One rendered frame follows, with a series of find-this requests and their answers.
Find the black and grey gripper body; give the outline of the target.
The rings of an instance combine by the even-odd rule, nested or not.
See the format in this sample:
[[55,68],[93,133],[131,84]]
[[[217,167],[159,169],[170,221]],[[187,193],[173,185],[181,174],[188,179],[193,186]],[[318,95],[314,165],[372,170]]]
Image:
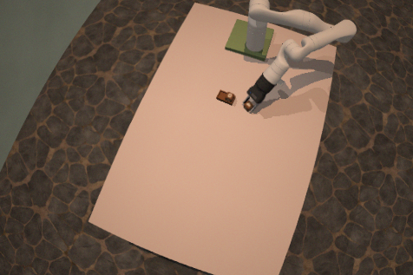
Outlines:
[[270,65],[265,72],[262,73],[255,84],[246,92],[256,103],[261,103],[265,99],[266,95],[270,93],[270,91],[277,85],[277,83],[279,83],[280,86],[283,86],[284,81],[281,77],[281,75],[278,75],[272,70]]

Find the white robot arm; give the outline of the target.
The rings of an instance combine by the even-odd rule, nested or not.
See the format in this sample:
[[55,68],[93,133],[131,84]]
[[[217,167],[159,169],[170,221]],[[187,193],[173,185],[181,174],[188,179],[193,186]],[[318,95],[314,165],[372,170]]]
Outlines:
[[349,42],[357,32],[356,25],[350,20],[331,25],[305,10],[277,12],[270,10],[268,0],[250,0],[248,14],[246,46],[254,52],[264,48],[267,23],[282,24],[316,33],[302,39],[303,48],[293,39],[288,39],[282,44],[276,59],[271,64],[272,70],[281,76],[290,68],[288,57],[293,62],[300,62],[311,52],[322,49],[335,40],[341,43]]

